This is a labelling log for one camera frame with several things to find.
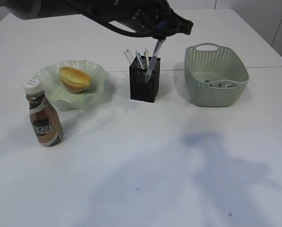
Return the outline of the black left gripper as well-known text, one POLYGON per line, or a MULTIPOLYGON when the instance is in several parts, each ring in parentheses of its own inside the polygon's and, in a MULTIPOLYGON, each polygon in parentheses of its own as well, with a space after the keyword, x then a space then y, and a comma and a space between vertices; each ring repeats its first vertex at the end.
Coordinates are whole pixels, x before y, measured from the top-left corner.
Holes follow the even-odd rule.
POLYGON ((190 35, 193 22, 174 14, 166 0, 104 0, 106 28, 128 37, 164 40, 190 35))

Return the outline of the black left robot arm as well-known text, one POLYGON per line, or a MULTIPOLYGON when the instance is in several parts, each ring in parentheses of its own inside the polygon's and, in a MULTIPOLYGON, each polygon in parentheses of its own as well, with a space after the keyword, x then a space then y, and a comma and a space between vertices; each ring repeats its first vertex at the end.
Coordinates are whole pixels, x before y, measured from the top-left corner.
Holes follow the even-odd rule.
POLYGON ((190 35, 194 25, 166 0, 1 0, 0 5, 25 20, 81 14, 115 33, 136 38, 190 35))

